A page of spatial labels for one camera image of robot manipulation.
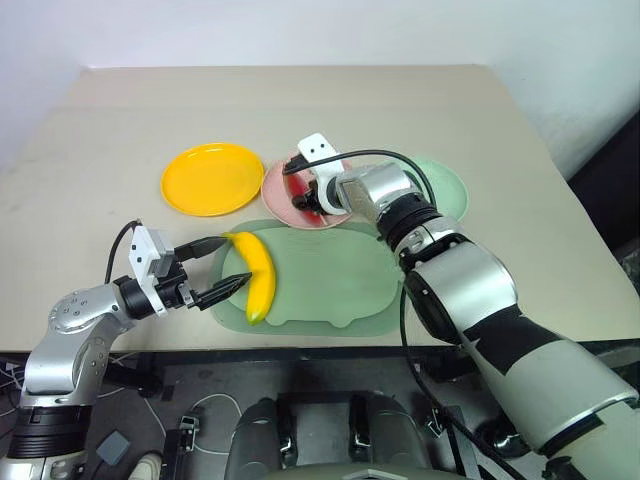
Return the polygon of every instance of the floor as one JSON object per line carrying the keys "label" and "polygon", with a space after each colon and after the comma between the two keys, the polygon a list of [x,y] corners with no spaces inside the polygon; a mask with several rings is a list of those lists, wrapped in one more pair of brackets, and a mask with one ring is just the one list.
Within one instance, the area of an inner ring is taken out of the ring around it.
{"label": "floor", "polygon": [[[294,406],[300,454],[298,464],[349,461],[347,453],[348,399],[351,391],[378,391],[395,397],[414,416],[419,425],[430,411],[411,378],[402,358],[356,360],[307,360],[299,362],[238,362],[207,365],[173,366],[166,369],[165,383],[175,385],[171,401],[152,399],[150,404],[165,428],[175,428],[178,419],[199,399],[212,393],[232,395],[242,409],[260,398],[276,398],[280,393],[314,393],[323,399],[333,393],[329,403],[308,403]],[[491,418],[497,405],[477,376],[468,376],[456,383],[431,384],[448,405],[459,405],[471,428]],[[105,385],[103,392],[114,387]],[[6,410],[6,399],[0,399],[0,412]],[[201,404],[202,431],[198,444],[208,450],[227,451],[238,414],[231,401],[214,398]],[[13,415],[0,418],[0,432],[11,426]],[[133,391],[122,391],[98,400],[93,413],[87,449],[88,472],[97,465],[96,446],[114,429],[131,441],[120,464],[101,466],[95,478],[126,479],[136,460],[149,450],[162,450],[163,434],[142,398]],[[7,438],[0,441],[0,453],[7,448]],[[425,448],[434,466],[453,469],[446,435],[435,439],[424,429]],[[509,478],[491,461],[478,455],[478,461],[496,478]],[[187,460],[190,479],[222,479],[226,456],[196,452]],[[527,478],[541,478],[544,459],[528,454],[514,462]]]}

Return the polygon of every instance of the yellow banana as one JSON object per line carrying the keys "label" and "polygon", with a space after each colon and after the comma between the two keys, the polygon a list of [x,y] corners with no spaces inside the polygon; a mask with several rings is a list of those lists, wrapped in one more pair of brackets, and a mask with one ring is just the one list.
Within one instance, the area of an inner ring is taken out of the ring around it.
{"label": "yellow banana", "polygon": [[256,325],[269,313],[276,293],[276,270],[269,251],[253,233],[227,233],[234,248],[247,262],[251,278],[249,279],[249,297],[247,299],[247,321]]}

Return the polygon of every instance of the pink plate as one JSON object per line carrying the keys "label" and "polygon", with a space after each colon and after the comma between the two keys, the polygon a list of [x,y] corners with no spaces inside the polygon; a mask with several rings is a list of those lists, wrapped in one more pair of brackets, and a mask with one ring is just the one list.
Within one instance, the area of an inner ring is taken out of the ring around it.
{"label": "pink plate", "polygon": [[[262,201],[274,217],[290,227],[303,230],[323,230],[325,228],[331,228],[345,222],[351,217],[351,215],[327,215],[323,217],[326,225],[316,226],[310,224],[304,218],[304,215],[291,205],[291,200],[289,199],[289,195],[285,189],[284,179],[282,178],[282,167],[284,167],[285,163],[285,160],[276,163],[267,171],[264,180],[262,180]],[[308,170],[303,170],[297,175],[306,182],[313,179],[313,175]]]}

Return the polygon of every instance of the red object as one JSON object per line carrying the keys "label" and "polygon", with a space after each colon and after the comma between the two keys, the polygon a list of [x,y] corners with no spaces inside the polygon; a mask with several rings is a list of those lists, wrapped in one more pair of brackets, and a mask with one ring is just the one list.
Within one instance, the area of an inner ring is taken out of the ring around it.
{"label": "red object", "polygon": [[[309,185],[305,182],[297,173],[292,175],[283,175],[284,177],[284,186],[287,190],[287,194],[289,195],[289,199],[293,199],[298,195],[304,195],[309,191]],[[326,225],[327,222],[324,221],[321,215],[316,214],[315,212],[311,212],[309,210],[298,210],[304,219],[314,227],[321,227]]]}

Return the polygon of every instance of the beige tabletop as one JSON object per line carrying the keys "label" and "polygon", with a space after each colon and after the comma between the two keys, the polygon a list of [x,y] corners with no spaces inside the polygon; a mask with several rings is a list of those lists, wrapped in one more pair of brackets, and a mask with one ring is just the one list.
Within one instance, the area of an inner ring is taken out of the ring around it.
{"label": "beige tabletop", "polygon": [[[216,218],[163,201],[160,176],[183,150],[225,141],[268,166],[321,131],[340,150],[388,148],[454,169],[470,192],[467,234],[513,274],[523,310],[575,340],[640,337],[640,302],[544,145],[486,69],[246,67],[87,71],[0,176],[0,351],[30,350],[51,306],[102,281],[127,221],[174,244],[268,217],[256,198]],[[187,264],[198,289],[211,260]],[[114,277],[131,273],[118,255]],[[409,315],[410,342],[440,345]],[[208,312],[149,318],[118,350],[398,345],[379,337],[240,334]]]}

